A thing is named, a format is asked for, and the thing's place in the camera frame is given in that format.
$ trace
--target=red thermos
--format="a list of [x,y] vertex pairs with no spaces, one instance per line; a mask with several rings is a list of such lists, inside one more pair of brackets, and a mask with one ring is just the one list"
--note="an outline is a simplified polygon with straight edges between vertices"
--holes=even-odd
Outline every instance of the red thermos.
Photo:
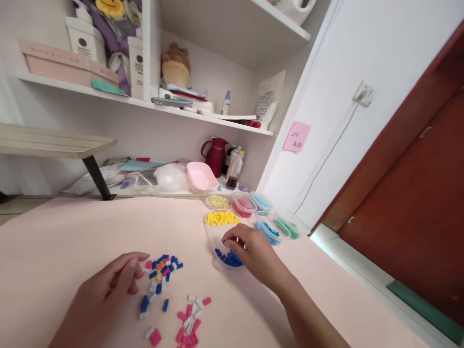
[[[203,154],[204,147],[209,143],[211,143],[211,147],[205,156]],[[226,144],[228,144],[228,142],[226,142],[224,139],[213,137],[213,140],[205,142],[202,146],[202,156],[206,158],[205,163],[209,165],[215,177],[221,176],[222,164],[224,163],[224,158],[226,157],[226,153],[224,151]]]

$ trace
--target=floor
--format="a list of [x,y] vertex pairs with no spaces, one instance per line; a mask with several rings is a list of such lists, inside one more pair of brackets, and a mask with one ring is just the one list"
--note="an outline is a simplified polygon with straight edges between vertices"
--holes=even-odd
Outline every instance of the floor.
[[[19,196],[0,205],[0,226],[10,219],[48,202],[50,199],[52,198],[49,196]],[[321,224],[312,234],[311,239],[345,271],[368,288],[379,301],[386,305],[430,347],[457,347],[434,326],[390,292],[386,286],[393,281],[393,278],[345,243],[339,238],[338,234]]]

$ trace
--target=left hand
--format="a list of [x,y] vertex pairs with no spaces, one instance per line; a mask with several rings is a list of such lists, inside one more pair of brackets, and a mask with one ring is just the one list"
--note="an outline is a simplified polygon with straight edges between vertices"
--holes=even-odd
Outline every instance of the left hand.
[[149,256],[142,252],[123,254],[82,283],[48,348],[100,348],[127,294],[138,292],[135,280],[144,276],[139,261]]

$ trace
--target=brown wooden door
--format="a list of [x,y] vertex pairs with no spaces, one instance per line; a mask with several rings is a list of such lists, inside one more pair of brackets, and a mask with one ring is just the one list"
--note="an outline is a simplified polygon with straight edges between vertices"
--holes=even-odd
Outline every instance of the brown wooden door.
[[464,325],[464,90],[339,230],[343,240]]

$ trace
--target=pink table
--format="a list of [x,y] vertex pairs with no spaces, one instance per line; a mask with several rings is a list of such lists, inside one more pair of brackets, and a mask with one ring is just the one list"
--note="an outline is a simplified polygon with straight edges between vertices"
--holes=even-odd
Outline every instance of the pink table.
[[[144,321],[130,296],[106,347],[149,346],[143,336],[159,328],[159,347],[175,347],[187,295],[213,299],[201,316],[199,347],[295,347],[278,299],[246,270],[212,267],[200,201],[132,198],[112,202],[54,199],[0,227],[0,342],[4,347],[45,347],[78,286],[108,261],[128,251],[158,258],[176,255],[165,294]],[[309,238],[287,241],[276,252],[352,347],[426,345]],[[169,298],[167,313],[162,303]]]

